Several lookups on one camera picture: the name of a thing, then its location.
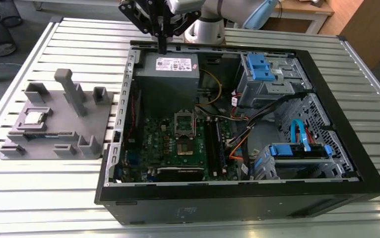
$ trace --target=ram slot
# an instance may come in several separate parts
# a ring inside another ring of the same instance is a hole
[[[208,173],[210,176],[219,177],[223,175],[223,164],[220,158],[220,143],[218,141],[218,128],[215,121],[204,122],[204,143],[208,159]]]

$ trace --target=green circuit board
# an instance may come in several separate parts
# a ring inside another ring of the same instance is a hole
[[[195,120],[195,137],[176,136],[175,127],[190,130],[192,125],[186,120],[175,118],[146,118],[143,128],[143,143],[140,151],[128,151],[131,160],[138,161],[131,168],[135,182],[147,182],[146,174],[151,168],[190,167],[204,168],[204,180],[236,180],[236,166],[227,166],[222,177],[208,175],[208,157],[204,137],[206,118]],[[223,141],[232,136],[232,125],[227,120],[219,122]]]

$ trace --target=power supply label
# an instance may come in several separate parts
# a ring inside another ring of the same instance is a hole
[[[160,71],[191,71],[191,59],[186,58],[158,58],[156,70]]]

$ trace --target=open computer tower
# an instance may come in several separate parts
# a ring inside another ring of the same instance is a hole
[[[96,204],[122,224],[314,217],[380,175],[307,51],[131,42]]]

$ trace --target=yellow wire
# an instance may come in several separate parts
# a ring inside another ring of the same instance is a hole
[[[222,83],[220,83],[220,81],[219,81],[218,77],[215,77],[215,75],[214,75],[211,72],[208,72],[208,71],[207,71],[207,70],[204,70],[204,69],[200,69],[200,70],[202,70],[203,72],[206,72],[207,74],[210,74],[210,75],[211,75],[211,77],[215,79],[215,81],[216,81],[216,83],[218,83],[218,86],[219,86],[219,92],[218,92],[218,96],[216,96],[216,98],[215,98],[211,102],[196,104],[198,106],[206,106],[206,105],[210,105],[211,103],[215,103],[215,101],[222,97],[222,93],[223,93],[223,86],[222,86]]]

